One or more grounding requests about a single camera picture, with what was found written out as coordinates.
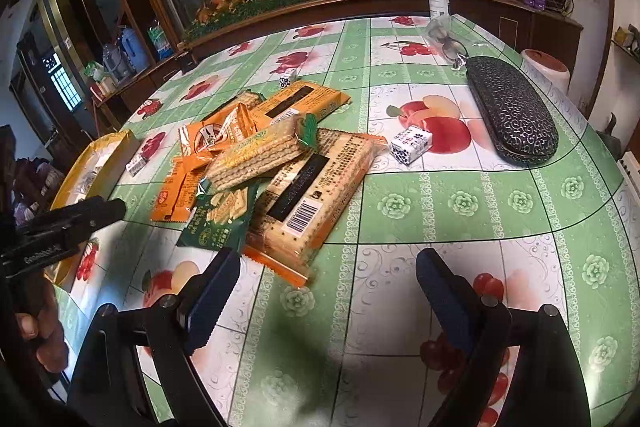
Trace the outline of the left hand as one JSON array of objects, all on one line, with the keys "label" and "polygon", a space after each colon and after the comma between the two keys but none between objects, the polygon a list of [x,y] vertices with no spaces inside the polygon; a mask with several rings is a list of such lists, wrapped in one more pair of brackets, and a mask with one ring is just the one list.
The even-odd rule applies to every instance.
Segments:
[{"label": "left hand", "polygon": [[51,374],[59,374],[68,365],[68,347],[58,318],[54,287],[44,275],[40,279],[42,283],[36,287],[36,294],[42,300],[38,313],[17,313],[16,321],[39,365]]}]

